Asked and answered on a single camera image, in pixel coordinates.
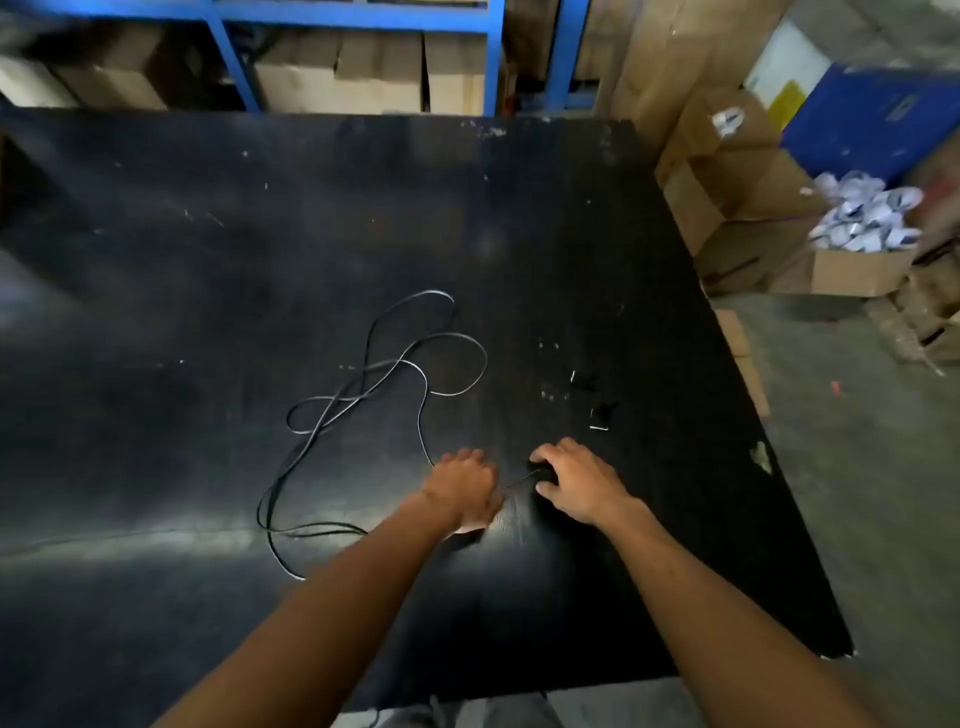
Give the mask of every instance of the warehouse shelf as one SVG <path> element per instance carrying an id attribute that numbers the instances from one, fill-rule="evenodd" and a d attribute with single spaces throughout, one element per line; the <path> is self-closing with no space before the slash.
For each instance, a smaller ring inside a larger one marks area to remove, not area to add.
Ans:
<path id="1" fill-rule="evenodd" d="M 567 107 L 588 7 L 589 0 L 561 0 L 543 94 L 544 110 Z M 260 102 L 225 22 L 483 34 L 487 36 L 484 113 L 492 116 L 496 110 L 504 0 L 469 7 L 345 0 L 13 0 L 10 9 L 28 14 L 205 22 L 249 111 L 259 111 Z"/>

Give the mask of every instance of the hand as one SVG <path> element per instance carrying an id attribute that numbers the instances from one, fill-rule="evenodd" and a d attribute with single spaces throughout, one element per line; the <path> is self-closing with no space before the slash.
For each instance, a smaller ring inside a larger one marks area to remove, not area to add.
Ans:
<path id="1" fill-rule="evenodd" d="M 541 445 L 530 459 L 546 460 L 557 472 L 559 485 L 541 481 L 537 492 L 581 523 L 598 525 L 610 507 L 631 499 L 616 471 L 587 448 L 564 437 L 556 445 Z"/>
<path id="2" fill-rule="evenodd" d="M 481 449 L 461 449 L 440 458 L 421 491 L 450 519 L 450 532 L 467 533 L 490 525 L 503 505 L 496 492 L 496 466 Z"/>

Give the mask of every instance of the crumpled white plastic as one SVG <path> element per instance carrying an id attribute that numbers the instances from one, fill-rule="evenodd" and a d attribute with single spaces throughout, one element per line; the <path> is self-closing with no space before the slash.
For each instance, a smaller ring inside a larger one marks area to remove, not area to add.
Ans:
<path id="1" fill-rule="evenodd" d="M 924 198 L 919 188 L 885 190 L 886 182 L 866 172 L 849 172 L 840 180 L 825 172 L 814 183 L 835 205 L 810 231 L 814 247 L 881 253 L 908 246 L 920 237 L 921 231 L 903 223 L 903 213 Z"/>
<path id="2" fill-rule="evenodd" d="M 710 121 L 713 122 L 713 128 L 720 134 L 720 138 L 726 139 L 736 133 L 746 118 L 746 111 L 740 107 L 730 107 L 717 111 L 711 116 Z"/>

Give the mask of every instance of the pants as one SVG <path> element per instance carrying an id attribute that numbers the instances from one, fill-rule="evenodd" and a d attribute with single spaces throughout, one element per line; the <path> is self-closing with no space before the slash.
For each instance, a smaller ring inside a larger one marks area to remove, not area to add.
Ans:
<path id="1" fill-rule="evenodd" d="M 462 703 L 415 705 L 396 711 L 380 728 L 454 728 Z M 483 728 L 564 728 L 540 692 L 487 700 Z"/>

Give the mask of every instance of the black tabletop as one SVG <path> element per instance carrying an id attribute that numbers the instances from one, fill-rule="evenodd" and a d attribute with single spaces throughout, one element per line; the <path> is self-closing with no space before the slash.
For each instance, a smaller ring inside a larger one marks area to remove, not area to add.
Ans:
<path id="1" fill-rule="evenodd" d="M 451 294 L 452 327 L 489 355 L 469 392 L 428 400 L 432 454 L 483 448 L 511 482 L 572 435 L 811 649 L 852 651 L 769 444 L 773 474 L 751 458 L 763 428 L 629 125 L 16 111 L 5 126 L 42 175 L 8 165 L 0 231 L 3 724 L 147 723 L 271 611 L 293 582 L 254 508 L 301 442 L 287 407 L 334 391 L 373 317 L 423 289 Z M 411 303 L 372 360 L 447 310 Z M 483 363 L 458 340 L 412 358 L 441 390 Z M 323 434 L 276 525 L 369 529 L 417 489 L 422 388 L 398 372 Z M 604 406 L 609 429 L 591 429 Z M 351 538 L 278 548 L 305 569 Z M 430 560 L 349 706 L 674 672 L 610 546 L 528 479 L 482 538 Z"/>

